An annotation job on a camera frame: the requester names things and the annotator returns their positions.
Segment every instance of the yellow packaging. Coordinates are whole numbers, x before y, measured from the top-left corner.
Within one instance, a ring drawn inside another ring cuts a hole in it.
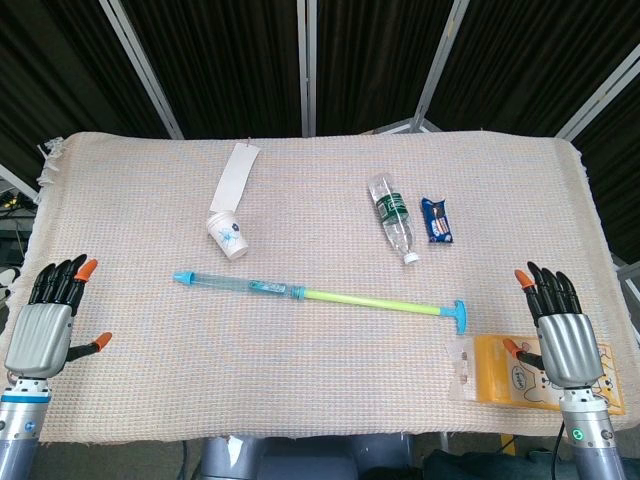
[[[502,344],[505,338],[530,353],[540,354],[536,337],[480,335],[473,340],[476,375],[476,400],[521,407],[560,410],[562,388],[552,384],[544,371],[513,358]],[[599,343],[604,375],[593,386],[593,393],[609,402],[609,413],[624,414],[624,404],[608,344]]]

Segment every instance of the plastic water bottle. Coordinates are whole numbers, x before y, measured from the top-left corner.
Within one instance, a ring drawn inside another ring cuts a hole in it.
[[[369,179],[369,191],[376,202],[382,226],[391,245],[402,254],[405,264],[413,263],[420,257],[411,251],[413,228],[409,212],[402,195],[393,189],[393,179],[388,173],[381,173]]]

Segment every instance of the metal robot arm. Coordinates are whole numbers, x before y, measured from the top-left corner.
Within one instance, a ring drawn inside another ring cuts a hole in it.
[[[505,346],[521,361],[543,368],[563,388],[560,409],[580,478],[625,479],[607,401],[592,391],[604,371],[591,321],[566,275],[541,270],[533,262],[528,266],[535,283],[520,270],[516,277],[527,295],[542,355],[518,351],[509,341]]]
[[[29,304],[20,311],[5,360],[10,387],[0,399],[0,480],[23,480],[38,447],[51,400],[47,379],[66,362],[99,352],[105,332],[88,345],[69,348],[84,285],[97,266],[87,256],[48,265],[36,278]]]

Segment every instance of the bottle cap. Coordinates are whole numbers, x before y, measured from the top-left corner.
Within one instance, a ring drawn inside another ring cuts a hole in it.
[[[409,265],[417,260],[420,260],[420,257],[415,252],[409,252],[404,256],[404,264]]]

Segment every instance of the paper cup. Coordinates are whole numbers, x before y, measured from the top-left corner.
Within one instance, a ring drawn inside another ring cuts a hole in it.
[[[219,212],[209,217],[207,230],[229,260],[241,257],[249,250],[249,245],[242,237],[238,222],[231,211]]]

